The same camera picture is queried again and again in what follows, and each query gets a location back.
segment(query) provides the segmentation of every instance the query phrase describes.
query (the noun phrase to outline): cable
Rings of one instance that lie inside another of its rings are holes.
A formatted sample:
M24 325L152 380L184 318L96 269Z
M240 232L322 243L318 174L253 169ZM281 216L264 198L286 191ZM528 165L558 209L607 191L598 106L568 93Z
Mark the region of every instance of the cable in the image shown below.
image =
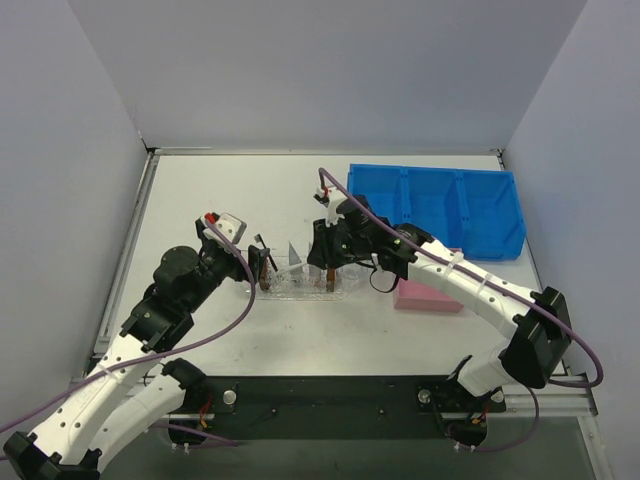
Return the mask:
M207 425L207 422L204 420L204 416L211 408L211 402L213 402L213 395L209 395L207 403L205 403L204 406L200 409L200 425L202 425L204 428L209 428L209 425Z
M364 213L367 217L369 217L376 225L378 225L384 231L386 231L387 233L392 235L394 238L399 239L401 242L404 242L406 245L409 245L416 252L421 253L425 257L428 257L431 260L433 260L435 262L438 262L438 263L440 263L442 265L449 265L449 261L448 260L440 258L437 255L434 255L434 254L426 251L425 249L423 249L423 248L419 247L418 245L416 245L415 243L413 243L408 238L404 237L403 235L400 235L398 232L396 232L390 226L385 225L382 221L380 221L380 219L378 219L378 217L375 216L375 214L373 212L371 212L370 210L366 209L358 200L356 200L356 198L346 188L344 188L324 168L319 168L318 169L318 173L319 173L321 178L322 177L326 177L341 193L343 193L351 201L351 203L353 203L353 205L355 205L362 213ZM476 280L478 282L482 282L482 281L485 280L483 277L481 277L477 273L472 272L471 270L461 266L460 264L453 265L453 268L455 270L458 270L459 272L464 273L468 277L473 278L474 280ZM570 388L593 388L593 387L597 387L598 385L600 385L602 383L602 381L604 380L604 370L602 368L602 363L600 362L600 359L598 358L596 353L593 351L593 349L587 344L586 341L584 341L582 339L582 337L580 337L580 335L578 335L570 327L568 327L564 323L562 323L562 321L558 317L556 317L555 315L547 312L544 308L540 307L539 305L536 305L535 303L530 302L526 298L523 298L520 295L518 295L516 293L513 293L512 291L507 290L506 288L503 288L500 285L497 285L497 284L495 284L495 283L493 283L491 281L486 281L485 284L488 287L492 288L493 290L495 290L495 291L497 291L499 293L502 293L503 295L506 295L507 297L511 297L514 300L522 303L523 305L526 305L527 307L533 309L535 312L539 313L540 315L544 316L546 319L551 321L564 334L566 334L569 338L571 338L578 345L580 345L580 347L582 347L582 349L589 356L589 358L591 359L591 361L593 362L593 364L596 367L596 379L591 381L591 382L589 382L589 381L587 381L587 382L565 382L565 381L561 381L561 380L549 379L549 383L550 384L559 385L561 387L570 387Z
M389 290L380 290L378 287L376 287L373 284L373 274L376 273L377 271L378 269L374 267L373 271L371 272L371 275L369 275L369 285L371 285L371 288L373 288L376 292L380 292L380 293L393 292L398 287L398 283L400 283L400 276L396 275L396 278L393 280L393 285L391 285L391 288L389 288Z
M469 445L465 445L460 442L457 442L456 445L460 445L465 450L473 450L474 452L478 452L478 453L497 453L497 452L504 452L505 450L509 450L510 448L517 447L518 445L522 445L524 442L526 442L531 437L533 437L533 434L536 433L536 430L538 429L538 425L540 424L540 404L538 403L538 397L533 392L533 390L531 390L529 387L524 387L524 388L526 388L531 394L531 398L533 399L533 405L535 406L535 409L536 409L536 415L533 418L533 424L531 425L531 428L525 435L518 438L517 440L512 440L511 442L507 442L502 445L497 445L495 447L471 448ZM453 423L450 423L449 426L447 427L447 434L451 438L453 438L451 435L453 431L453 425L454 425Z
M368 263L364 263L364 262L356 262L356 265L360 265L361 267L364 267L364 268L370 268L372 270L376 269L375 265L369 265Z
M164 429L157 428L156 430L157 430L158 438L160 439L160 441L162 443L164 443L165 445L171 447L171 449L174 449L174 448L177 448L177 447L182 447L181 448L182 450L190 452L191 450L205 450L205 449L208 449L208 448L221 448L221 447L231 447L232 446L232 445L227 445L225 443L202 443L200 445L189 445L189 448L187 450L185 448L184 444L181 445L179 443L174 443L170 439L165 438L164 435L162 434Z
M149 362L149 361L152 361L152 360L157 360L157 359L160 359L160 358L165 358L165 357L169 357L169 356L172 356L172 355L178 355L180 353L188 352L189 350L193 350L194 348L198 348L198 347L201 347L203 345L206 345L207 343L213 342L214 340L217 340L218 338L222 337L223 335L226 335L231 330L236 328L240 324L240 322L242 322L242 320L245 319L245 317L251 311L251 308L253 307L253 303L255 302L255 299L256 299L256 282L255 282L255 279L253 278L253 274L251 273L251 269L249 268L249 265L247 264L246 260L244 258L242 258L242 254L236 248L236 246L233 245L229 240L227 240L227 238L218 230L218 228L214 224L210 223L208 220L205 220L205 223L213 231L213 233L222 241L222 243L224 243L226 245L226 247L231 251L231 253L238 259L238 261L242 265L242 268L244 269L245 273L247 274L247 278L249 280L249 285L251 286L251 295L249 297L249 302L247 303L247 306L242 311L242 313L238 316L238 318L236 318L233 322L231 322L229 325L227 325L225 328L223 328L219 332L214 333L213 335L211 335L209 337L206 337L206 338L204 338L202 340L199 340L197 342L191 343L189 345L185 345L184 347L176 348L175 350L170 350L168 352L155 353L155 354L152 354L152 355L147 355L146 357L136 358L134 360L128 360L126 362L116 363L115 365L112 365L111 367L106 368L105 371L101 370L99 372L96 372L94 375L81 380L80 382L78 382L74 386L70 387L68 390L56 395L52 399L50 399L47 402L45 402L43 405L40 405L39 407L31 410L30 412L24 414L20 418L0 426L0 434L2 434L4 432L6 432L7 430L15 427L16 425L21 424L22 422L25 422L26 420L29 420L32 417L35 417L40 412L46 410L47 408L49 408L52 405L54 405L57 402L59 402L60 400L68 397L72 393L75 393L78 390L80 390L80 389L84 388L85 386L89 385L91 382L93 382L93 381L95 381L95 380L97 380L99 378L104 377L105 375L107 375L107 371L113 372L113 371L119 370L121 368L131 367L132 365L138 365L140 363L145 363L145 362Z
M150 428L168 428L170 430L177 430L179 432L186 432L192 435L198 435L199 437L207 438L209 440L215 440L216 442L224 443L228 447L240 446L238 442L234 442L233 440L229 440L228 438L219 437L217 435L212 435L207 432L201 432L200 430L196 430L195 428L183 427L182 425L175 425L173 423L156 423L154 425L151 425Z

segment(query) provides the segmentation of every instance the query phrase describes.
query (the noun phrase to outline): screw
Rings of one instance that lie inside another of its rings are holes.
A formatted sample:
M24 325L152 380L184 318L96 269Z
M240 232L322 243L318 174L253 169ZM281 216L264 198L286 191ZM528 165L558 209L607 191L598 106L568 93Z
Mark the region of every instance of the screw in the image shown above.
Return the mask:
M431 401L431 392L429 390L420 390L418 392L418 401L420 403L429 403Z
M233 405L234 403L236 403L236 398L238 398L238 396L233 390L227 390L222 394L222 401L225 403L225 405Z

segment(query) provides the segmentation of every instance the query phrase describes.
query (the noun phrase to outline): mounting bolt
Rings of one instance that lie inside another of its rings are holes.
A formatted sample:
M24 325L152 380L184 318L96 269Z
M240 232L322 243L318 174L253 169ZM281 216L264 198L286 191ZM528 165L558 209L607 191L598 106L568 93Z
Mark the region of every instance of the mounting bolt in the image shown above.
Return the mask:
M238 395L233 390L227 390L222 394L222 401L225 405L233 405L236 403L236 398Z
M504 393L502 392L502 390L498 390L496 393L491 395L491 400L493 400L496 403L504 402Z
M429 403L431 401L431 392L425 389L420 390L418 392L418 401L420 403Z

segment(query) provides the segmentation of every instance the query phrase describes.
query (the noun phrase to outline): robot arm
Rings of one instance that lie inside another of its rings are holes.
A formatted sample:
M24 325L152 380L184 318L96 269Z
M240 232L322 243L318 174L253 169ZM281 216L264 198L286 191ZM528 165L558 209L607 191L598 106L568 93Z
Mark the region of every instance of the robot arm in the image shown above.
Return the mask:
M190 330L191 314L225 278L247 280L240 261L227 251L207 222L214 223L231 244L240 240L246 227L229 214L207 214L196 221L200 252L180 246L163 255L153 274L154 283L88 375L100 378L86 381L32 432L16 432L5 444L4 450L21 478L99 478L99 470L124 445L181 406L185 389L194 379L204 379L205 375L190 364L186 377L184 368L165 367L163 375L168 376L159 377L153 388L118 407L145 372L160 362L162 353L172 350ZM252 271L260 271L266 254L268 251L256 247L249 249Z
M364 196L355 196L365 208ZM314 242L308 262L319 268L339 268L377 257L383 270L405 280L434 287L488 321L505 338L495 348L465 358L452 374L469 393L481 397L494 389L521 383L542 388L569 347L569 337L546 318L511 297L486 285L500 284L509 292L531 299L569 325L564 297L552 288L539 293L513 285L454 253L427 232L411 224L393 227L400 235L421 246L444 264L414 252L397 236L373 222L347 197L334 188L319 189L316 200L327 206L327 217L314 222ZM386 218L378 217L389 226ZM455 266L471 271L478 281Z

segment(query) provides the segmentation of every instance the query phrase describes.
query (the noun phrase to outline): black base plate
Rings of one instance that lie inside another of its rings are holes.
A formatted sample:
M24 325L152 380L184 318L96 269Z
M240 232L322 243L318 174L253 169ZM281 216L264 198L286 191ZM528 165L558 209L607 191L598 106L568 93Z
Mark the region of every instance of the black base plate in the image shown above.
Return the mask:
M215 414L211 432L234 440L425 439L442 437L440 413L483 410L484 405L446 376L208 377ZM234 404L223 394L234 390ZM418 400L428 390L430 402ZM197 414L201 405L180 413ZM505 404L490 401L490 412Z

